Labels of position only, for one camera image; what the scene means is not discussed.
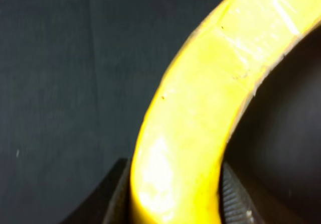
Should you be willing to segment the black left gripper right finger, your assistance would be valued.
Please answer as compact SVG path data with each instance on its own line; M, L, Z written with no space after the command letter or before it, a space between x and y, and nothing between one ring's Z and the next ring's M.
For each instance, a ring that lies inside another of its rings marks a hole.
M294 208L292 189L269 187L227 160L221 167L219 195L222 223L310 223Z

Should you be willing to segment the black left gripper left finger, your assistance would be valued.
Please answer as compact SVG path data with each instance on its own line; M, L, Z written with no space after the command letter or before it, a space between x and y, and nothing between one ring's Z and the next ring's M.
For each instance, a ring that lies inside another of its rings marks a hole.
M61 223L130 223L130 167L130 158L119 158L90 196Z

